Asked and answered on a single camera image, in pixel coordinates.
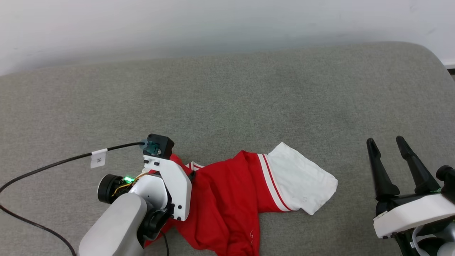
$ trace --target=red jersey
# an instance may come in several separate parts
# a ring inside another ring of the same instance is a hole
[[[284,143],[269,154],[241,151],[205,167],[184,166],[176,155],[171,160],[187,174],[195,170],[196,177],[188,218],[169,220],[162,231],[175,226],[193,248],[219,256],[259,255],[259,213],[302,208],[313,215],[338,185],[334,176]]]

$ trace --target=gray couch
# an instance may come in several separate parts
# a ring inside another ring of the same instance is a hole
[[[171,137],[184,162],[209,164],[240,150],[268,153],[281,141],[339,180],[314,216],[260,215],[261,255],[399,255],[373,229],[366,151],[373,137],[402,194],[414,188],[395,137],[434,174],[455,165],[455,84],[424,47],[399,42],[55,67],[0,77],[0,183],[77,154]],[[108,205],[96,188],[107,173],[142,169],[138,148],[58,166],[1,194],[10,210],[56,230],[77,249]],[[69,255],[51,234],[0,213],[1,255]],[[171,230],[170,253],[192,249]],[[165,255],[164,241],[146,255]]]

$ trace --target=white wall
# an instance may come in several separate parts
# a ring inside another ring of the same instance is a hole
[[[369,41],[418,43],[454,68],[455,1],[0,1],[0,74]]]

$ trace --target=white fabric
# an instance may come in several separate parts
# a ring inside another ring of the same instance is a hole
[[[270,191],[270,194],[275,204],[282,211],[290,211],[291,209],[286,208],[286,206],[282,202],[282,198],[280,198],[281,192],[279,190],[279,187],[275,183],[275,177],[272,173],[272,170],[270,169],[270,166],[268,166],[268,159],[266,154],[258,154],[258,157],[259,162],[261,163],[262,172],[264,174],[265,183],[267,184],[268,190]]]
[[[313,215],[335,193],[338,180],[281,142],[268,154],[273,179],[284,203]]]

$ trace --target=black cable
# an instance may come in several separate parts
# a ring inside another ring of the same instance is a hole
[[[164,234],[163,231],[160,231],[161,235],[163,236],[164,238],[164,243],[166,244],[166,250],[167,250],[167,254],[166,256],[169,256],[169,245],[167,244],[167,238],[166,238],[166,235]]]
[[[129,143],[129,144],[124,144],[124,145],[119,145],[119,146],[115,146],[115,147],[112,147],[112,148],[107,148],[107,151],[111,151],[111,150],[115,150],[115,149],[118,149],[118,148],[126,148],[126,147],[130,147],[130,146],[136,146],[136,145],[144,145],[143,142],[134,142],[134,143]],[[71,161],[74,161],[74,160],[78,160],[78,159],[81,159],[81,158],[84,158],[84,157],[87,157],[87,156],[91,156],[92,154],[91,153],[86,153],[86,154],[82,154],[82,155],[78,155],[78,156],[75,156],[75,157],[71,157],[71,158],[68,158],[68,159],[65,159],[65,160],[62,160],[62,161],[59,161],[59,162],[56,162],[56,163],[53,163],[53,164],[50,164],[50,165],[46,165],[45,167],[41,167],[39,169],[36,169],[34,171],[31,171],[31,172],[28,172],[26,174],[23,174],[19,177],[16,177],[10,181],[8,181],[7,183],[5,183],[1,188],[0,188],[0,193],[3,192],[3,190],[5,190],[9,185],[13,184],[14,182],[18,181],[18,180],[21,180],[23,178],[27,178],[28,176],[32,176],[34,174],[37,174],[39,172],[42,172],[44,170],[47,170],[49,168],[52,168],[52,167],[55,167],[55,166],[58,166],[60,164],[64,164],[64,163],[68,163],[68,162],[71,162]],[[3,207],[2,204],[0,204],[0,210],[4,211],[5,213],[25,222],[25,223],[28,223],[28,224],[31,224],[35,227],[39,227],[43,230],[46,230],[47,232],[53,234],[54,236],[58,237],[60,240],[62,240],[62,242],[64,242],[66,244],[66,246],[70,249],[71,251],[71,254],[73,256],[76,256],[76,252],[74,251],[74,248],[71,246],[71,244],[64,238],[62,237],[60,234],[58,234],[57,232],[53,231],[52,229],[49,229],[49,228],[46,228],[45,226],[43,225],[40,225],[36,222],[33,222],[31,220],[28,220],[24,217],[21,217],[13,212],[11,212],[10,210],[6,209],[5,207]]]

